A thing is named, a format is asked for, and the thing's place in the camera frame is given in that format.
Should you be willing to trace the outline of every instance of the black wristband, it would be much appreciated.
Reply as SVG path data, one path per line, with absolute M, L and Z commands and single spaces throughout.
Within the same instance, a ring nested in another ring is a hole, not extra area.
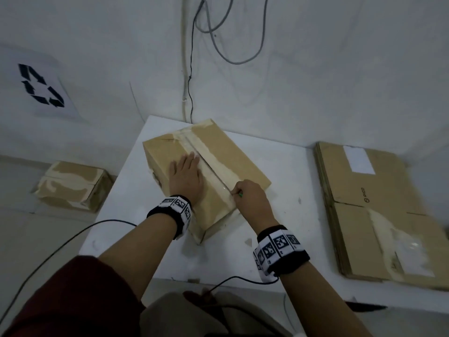
M 151 209 L 146 217 L 154 214 L 162 213 L 169 215 L 175 220 L 177 230 L 173 238 L 182 236 L 190 224 L 192 216 L 192 204 L 189 199 L 182 195 L 172 195 L 165 198 L 157 207 Z
M 310 260 L 296 237 L 283 225 L 266 228 L 257 236 L 257 241 L 256 264 L 265 275 L 289 274 Z

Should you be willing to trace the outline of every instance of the person's left hand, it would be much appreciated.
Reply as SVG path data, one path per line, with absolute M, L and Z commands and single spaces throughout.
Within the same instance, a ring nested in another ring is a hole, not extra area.
M 194 206 L 203 191 L 203 175 L 198 169 L 199 156 L 183 155 L 178 163 L 172 161 L 169 170 L 170 195 L 182 195 Z

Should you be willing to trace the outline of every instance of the floor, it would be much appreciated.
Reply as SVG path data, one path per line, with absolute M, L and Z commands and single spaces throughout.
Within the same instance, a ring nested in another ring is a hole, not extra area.
M 96 215 L 52 208 L 40 203 L 31 193 L 48 165 L 0 157 L 0 314 L 6 310 L 22 281 L 49 254 L 68 238 L 93 223 Z M 74 257 L 87 232 L 71 241 L 50 259 L 28 282 L 12 307 L 0 334 L 10 324 L 30 295 L 57 269 Z M 167 292 L 200 291 L 202 285 L 154 279 L 143 297 L 150 304 Z M 263 308 L 286 329 L 303 332 L 288 298 L 258 290 L 227 290 Z M 374 336 L 446 336 L 449 315 L 389 308 L 358 314 Z

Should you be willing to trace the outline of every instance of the taped cardboard box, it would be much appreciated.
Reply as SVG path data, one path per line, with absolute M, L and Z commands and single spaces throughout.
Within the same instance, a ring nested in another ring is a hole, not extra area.
M 235 209 L 229 190 L 238 181 L 249 179 L 265 190 L 271 184 L 268 178 L 235 145 L 211 119 L 176 132 L 143 142 L 149 168 L 166 196 L 168 167 L 183 154 L 194 152 L 201 156 L 201 169 L 205 184 L 202 199 L 194 206 L 194 220 L 189 231 L 197 243 L 214 234 L 219 221 Z
M 34 194 L 50 206 L 96 212 L 111 187 L 104 169 L 58 161 L 45 172 Z
M 395 154 L 320 142 L 315 157 L 342 274 L 449 289 L 449 240 Z

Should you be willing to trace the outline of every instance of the white table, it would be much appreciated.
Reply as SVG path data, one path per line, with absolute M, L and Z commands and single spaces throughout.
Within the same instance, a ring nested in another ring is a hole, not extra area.
M 155 116 L 148 118 L 97 221 L 122 219 L 136 224 L 143 221 L 148 211 L 160 203 L 163 194 L 148 168 L 142 142 L 188 125 Z M 310 149 L 231 132 L 227 135 L 272 181 L 267 196 L 276 218 L 298 237 L 312 264 L 344 300 L 449 313 L 449 293 L 392 282 L 350 280 L 339 274 Z M 80 254 L 98 256 L 131 229 L 119 222 L 94 226 Z M 245 243 L 249 238 L 252 246 Z M 260 281 L 251 254 L 256 243 L 255 233 L 236 211 L 224 228 L 202 246 L 197 246 L 188 234 L 173 241 L 155 277 L 180 281 L 199 279 L 204 284 L 218 284 L 232 275 L 239 275 Z M 280 282 L 255 285 L 233 279 L 226 285 L 284 291 Z

